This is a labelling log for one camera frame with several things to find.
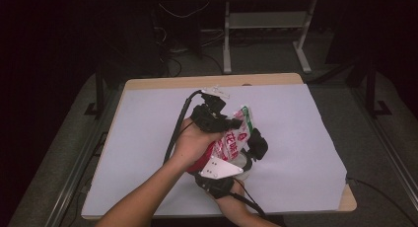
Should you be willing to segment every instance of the table leg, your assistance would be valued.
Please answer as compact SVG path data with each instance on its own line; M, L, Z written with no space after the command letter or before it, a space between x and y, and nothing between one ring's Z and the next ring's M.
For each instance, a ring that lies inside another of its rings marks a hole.
M305 57L305 53L302 49L304 46L305 38L307 37L308 29L310 28L311 20L314 15L314 7L316 5L316 0L312 0L310 4L310 8L307 11L307 15L305 16L304 25L302 27L302 34L299 37L298 41L293 42L293 47L295 48L296 54L298 55L299 62L302 65L302 69L305 73L311 73L311 68L308 63L307 58Z
M225 4L225 42L224 42L224 74L231 74L231 54L230 54L230 2Z

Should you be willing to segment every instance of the wooden edge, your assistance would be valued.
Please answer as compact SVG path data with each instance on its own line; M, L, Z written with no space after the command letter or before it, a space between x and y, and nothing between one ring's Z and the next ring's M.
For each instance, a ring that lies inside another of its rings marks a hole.
M344 191L341 195L340 205L338 212L350 212L357 208L357 201L354 198L354 194L350 189L349 185L345 185Z
M242 86L250 85L290 85L304 84L297 73L224 75L203 77L177 77L155 79L132 79L126 82L124 90L169 89L169 88L204 88L215 85Z
M83 219L90 221L99 221L102 217L98 215L82 215Z

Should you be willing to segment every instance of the plastic package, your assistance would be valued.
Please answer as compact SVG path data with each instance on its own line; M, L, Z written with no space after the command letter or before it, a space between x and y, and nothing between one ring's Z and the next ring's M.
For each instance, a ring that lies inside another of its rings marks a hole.
M188 173L203 169L211 156L225 161L232 161L239 156L241 149L243 149L249 140L253 129L252 115L249 107L242 106L240 110L234 113L234 118L243 121L241 127L226 131L224 137L210 144L203 156L187 170Z

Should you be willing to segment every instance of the white paper sheet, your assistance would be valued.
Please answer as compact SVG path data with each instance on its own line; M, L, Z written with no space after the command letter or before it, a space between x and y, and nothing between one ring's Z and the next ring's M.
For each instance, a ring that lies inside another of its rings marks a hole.
M83 207L86 218L104 215L158 170L174 125L195 89L125 91ZM245 187L267 213L338 209L346 170L306 85L224 87L222 114L251 107L269 149L253 164ZM188 110L202 104L196 96ZM181 177L157 210L160 216L220 214L194 178Z

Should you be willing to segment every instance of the human hand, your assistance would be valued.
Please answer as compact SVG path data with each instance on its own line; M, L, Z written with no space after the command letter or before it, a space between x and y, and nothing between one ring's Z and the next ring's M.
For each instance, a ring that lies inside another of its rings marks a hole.
M244 196L243 186L244 182L234 180L231 192ZM219 209L225 217L238 226L242 226L242 223L252 215L248 209L246 209L246 205L242 201L239 201L230 195L215 199L215 202L218 204Z
M200 130L191 118L183 121L181 135L175 143L173 158L184 162L187 167L194 164L206 151L208 146L222 138L222 133L208 133Z

